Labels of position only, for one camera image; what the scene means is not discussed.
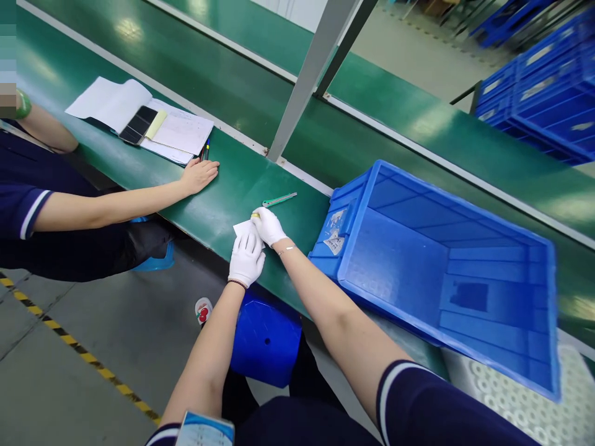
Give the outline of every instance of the sneaker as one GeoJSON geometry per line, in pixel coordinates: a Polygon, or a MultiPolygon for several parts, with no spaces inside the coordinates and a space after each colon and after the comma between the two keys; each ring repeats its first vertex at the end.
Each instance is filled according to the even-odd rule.
{"type": "Polygon", "coordinates": [[[194,305],[194,313],[196,314],[196,319],[200,326],[203,326],[211,316],[212,312],[213,304],[208,297],[201,297],[196,301],[196,304],[194,305]]]}

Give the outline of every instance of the open notebook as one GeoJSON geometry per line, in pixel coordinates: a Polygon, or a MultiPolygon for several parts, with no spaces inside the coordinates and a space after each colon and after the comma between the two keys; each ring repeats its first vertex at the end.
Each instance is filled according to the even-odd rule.
{"type": "Polygon", "coordinates": [[[200,154],[214,123],[154,99],[133,79],[116,84],[98,77],[66,113],[81,119],[94,118],[120,134],[143,105],[164,111],[167,116],[151,139],[141,141],[141,147],[184,165],[200,154]]]}

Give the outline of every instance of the white glove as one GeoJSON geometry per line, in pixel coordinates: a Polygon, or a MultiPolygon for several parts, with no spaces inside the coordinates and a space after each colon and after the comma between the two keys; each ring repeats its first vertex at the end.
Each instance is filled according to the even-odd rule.
{"type": "Polygon", "coordinates": [[[227,280],[237,280],[248,288],[262,273],[265,257],[262,240],[255,230],[238,235],[231,253],[227,280]]]}
{"type": "Polygon", "coordinates": [[[287,235],[283,232],[281,223],[279,223],[279,219],[267,208],[255,209],[253,214],[260,215],[260,218],[251,217],[250,221],[254,223],[254,226],[258,229],[260,238],[262,238],[267,245],[272,247],[273,243],[276,243],[283,238],[287,238],[287,235]]]}

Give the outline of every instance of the black phone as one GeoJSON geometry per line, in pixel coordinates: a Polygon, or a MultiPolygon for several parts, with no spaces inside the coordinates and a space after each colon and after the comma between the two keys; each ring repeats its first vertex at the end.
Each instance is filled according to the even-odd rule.
{"type": "Polygon", "coordinates": [[[157,116],[157,110],[143,105],[138,109],[122,133],[120,133],[120,139],[133,146],[138,146],[147,133],[153,119],[155,119],[155,116],[157,116]]]}

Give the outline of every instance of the bracelet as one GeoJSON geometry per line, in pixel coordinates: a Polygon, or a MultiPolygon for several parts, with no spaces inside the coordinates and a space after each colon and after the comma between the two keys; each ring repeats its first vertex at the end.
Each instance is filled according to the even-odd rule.
{"type": "Polygon", "coordinates": [[[280,252],[277,252],[277,254],[279,254],[279,256],[281,256],[281,255],[285,254],[287,251],[292,250],[294,248],[297,248],[297,246],[291,245],[290,247],[284,248],[280,252]]]}
{"type": "Polygon", "coordinates": [[[246,285],[244,285],[243,283],[241,283],[240,281],[237,281],[235,279],[230,279],[227,281],[227,283],[230,283],[230,282],[237,283],[238,285],[241,285],[242,288],[244,288],[246,291],[248,291],[248,287],[246,285]]]}
{"type": "Polygon", "coordinates": [[[26,93],[23,93],[21,90],[17,89],[17,94],[20,96],[21,105],[17,109],[16,119],[24,119],[29,116],[31,113],[31,101],[29,96],[26,93]]]}

